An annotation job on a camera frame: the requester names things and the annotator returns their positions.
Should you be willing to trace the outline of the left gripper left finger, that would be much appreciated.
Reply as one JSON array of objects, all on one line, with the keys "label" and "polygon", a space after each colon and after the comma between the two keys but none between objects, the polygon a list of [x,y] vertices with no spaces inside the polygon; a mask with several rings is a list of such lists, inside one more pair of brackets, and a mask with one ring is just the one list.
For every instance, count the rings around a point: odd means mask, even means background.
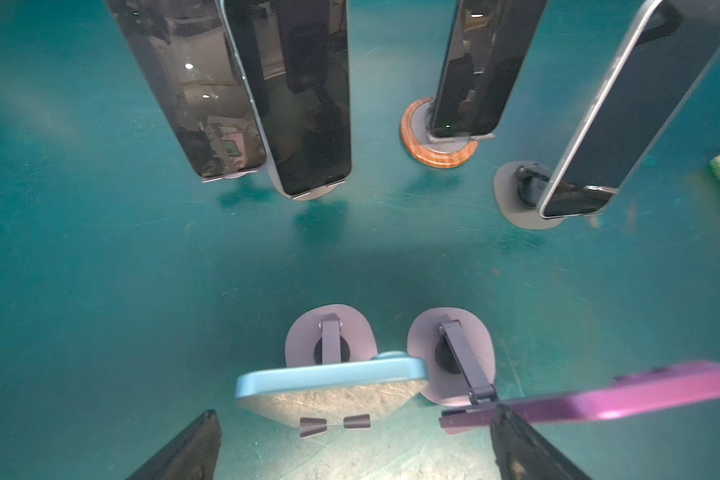
[{"label": "left gripper left finger", "polygon": [[212,480],[221,440],[218,415],[206,410],[127,479]]}]

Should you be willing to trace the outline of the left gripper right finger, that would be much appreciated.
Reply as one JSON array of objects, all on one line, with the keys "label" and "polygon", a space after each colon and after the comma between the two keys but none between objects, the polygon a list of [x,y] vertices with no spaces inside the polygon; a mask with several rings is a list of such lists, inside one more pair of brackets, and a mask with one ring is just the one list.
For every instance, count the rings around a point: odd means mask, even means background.
[{"label": "left gripper right finger", "polygon": [[504,480],[590,480],[582,469],[509,406],[494,410],[491,439]]}]

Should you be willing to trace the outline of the light blue phone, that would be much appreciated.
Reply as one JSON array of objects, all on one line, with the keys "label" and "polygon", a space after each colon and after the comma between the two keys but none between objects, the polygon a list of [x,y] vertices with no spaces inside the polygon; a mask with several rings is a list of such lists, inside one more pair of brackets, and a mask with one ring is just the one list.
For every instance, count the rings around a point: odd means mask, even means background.
[{"label": "light blue phone", "polygon": [[240,376],[241,407],[289,427],[304,419],[339,425],[347,417],[379,421],[429,384],[426,363],[403,352],[370,360],[261,370]]}]

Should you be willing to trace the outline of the purple phone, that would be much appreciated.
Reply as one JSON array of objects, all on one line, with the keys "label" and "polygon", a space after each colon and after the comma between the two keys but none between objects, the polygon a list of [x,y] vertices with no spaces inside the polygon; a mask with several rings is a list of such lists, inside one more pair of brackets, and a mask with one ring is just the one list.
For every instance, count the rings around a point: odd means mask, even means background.
[{"label": "purple phone", "polygon": [[694,361],[618,377],[598,390],[445,410],[439,424],[451,435],[488,427],[500,405],[531,424],[549,424],[615,420],[716,399],[720,399],[720,363]]}]

